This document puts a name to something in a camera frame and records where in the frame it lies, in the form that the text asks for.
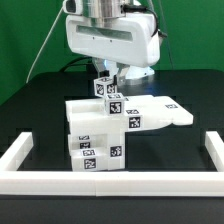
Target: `white block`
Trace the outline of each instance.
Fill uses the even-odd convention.
[[[16,171],[33,147],[32,133],[22,132],[0,159],[0,171]]]
[[[72,170],[79,172],[107,170],[108,158],[105,150],[105,148],[72,150]]]
[[[124,116],[107,116],[99,112],[75,113],[70,116],[72,135],[103,135],[127,130]]]
[[[224,143],[216,131],[206,132],[205,146],[219,172],[224,172]]]
[[[69,114],[83,112],[104,111],[104,100],[88,99],[88,100],[71,100],[66,101],[66,115],[69,121]]]
[[[190,125],[193,123],[193,115],[170,97],[156,97],[156,100],[165,106],[167,113],[171,114],[174,125]]]
[[[124,114],[125,98],[122,93],[106,94],[105,111],[109,116]]]
[[[113,79],[102,77],[94,80],[95,96],[104,97],[106,94],[116,93],[117,87],[113,84]]]

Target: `green wall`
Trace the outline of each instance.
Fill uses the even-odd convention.
[[[224,1],[161,0],[166,18],[174,69],[224,71]],[[157,0],[154,0],[161,28]],[[19,90],[43,43],[62,0],[0,1],[0,104]],[[33,76],[57,71],[74,58],[67,46],[63,15]],[[156,69],[171,69],[167,41]]]

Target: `cable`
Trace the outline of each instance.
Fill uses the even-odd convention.
[[[78,66],[78,65],[86,65],[86,64],[78,64],[78,65],[75,65],[75,63],[79,62],[79,61],[83,61],[83,60],[88,60],[88,59],[91,59],[91,57],[88,57],[88,56],[83,56],[83,57],[80,57],[80,58],[76,58],[72,61],[70,61],[67,65],[65,65],[64,67],[62,67],[59,72],[65,72],[65,70],[69,67],[74,67],[74,66]]]
[[[59,20],[59,18],[61,16],[62,12],[63,12],[63,7],[60,9],[60,11],[59,11],[59,13],[58,13],[58,15],[57,15],[57,17],[56,17],[56,19],[55,19],[52,27],[51,27],[49,33],[48,33],[48,35],[47,35],[47,37],[46,37],[46,39],[45,39],[45,41],[43,43],[43,45],[41,46],[41,48],[40,48],[40,50],[39,50],[39,52],[38,52],[38,54],[37,54],[37,56],[36,56],[36,58],[35,58],[35,60],[34,60],[34,62],[32,64],[32,66],[31,66],[31,68],[30,68],[29,74],[28,74],[27,79],[26,79],[26,83],[29,82],[29,79],[31,77],[31,74],[33,72],[33,69],[34,69],[34,67],[35,67],[35,65],[36,65],[36,63],[37,63],[37,61],[38,61],[38,59],[39,59],[39,57],[40,57],[40,55],[41,55],[44,47],[46,46],[46,44],[47,44],[47,42],[48,42],[51,34],[53,33],[53,30],[54,30],[54,28],[55,28],[55,26],[56,26],[56,24],[57,24],[57,22],[58,22],[58,20]]]
[[[155,8],[154,8],[154,4],[152,2],[152,0],[148,0],[148,7],[154,12]]]
[[[159,3],[160,11],[161,11],[163,24],[164,24],[164,30],[165,30],[165,33],[168,35],[168,30],[167,30],[166,20],[165,20],[165,16],[164,16],[164,12],[163,12],[162,2],[160,0],[158,0],[158,3]],[[172,69],[174,70],[173,57],[172,57],[172,54],[171,54],[171,47],[170,47],[169,38],[167,38],[167,42],[166,43],[167,43],[167,48],[168,48],[170,64],[171,64]]]

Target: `black cable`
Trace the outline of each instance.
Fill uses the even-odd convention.
[[[74,67],[76,66],[75,63],[77,62],[80,62],[80,61],[83,61],[83,60],[88,60],[88,59],[91,59],[91,57],[88,57],[88,56],[83,56],[83,57],[79,57],[79,58],[76,58],[72,61],[70,61],[69,63],[67,63],[64,67],[62,67],[59,72],[65,72],[65,70],[69,67]]]
[[[160,7],[160,12],[161,12],[163,24],[164,24],[164,30],[166,32],[166,35],[168,36],[168,29],[167,29],[167,24],[166,24],[165,16],[164,16],[162,2],[160,0],[158,0],[158,3],[159,3],[159,7]],[[173,63],[173,57],[172,57],[172,53],[171,53],[171,47],[170,47],[169,38],[167,38],[166,44],[167,44],[167,49],[168,49],[168,55],[169,55],[169,59],[170,59],[170,64],[171,64],[172,70],[174,70],[174,63]]]
[[[153,14],[154,18],[155,18],[155,21],[156,21],[156,28],[154,30],[154,33],[152,34],[152,37],[156,35],[156,33],[158,32],[159,30],[159,19],[158,19],[158,16],[157,14],[152,11],[151,9],[147,9],[147,12],[150,12],[151,14]]]

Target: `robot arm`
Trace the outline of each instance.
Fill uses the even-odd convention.
[[[111,76],[138,69],[145,75],[160,58],[155,14],[130,0],[65,0],[68,44],[72,52],[94,59],[98,72],[105,67]],[[98,61],[108,61],[108,69]]]

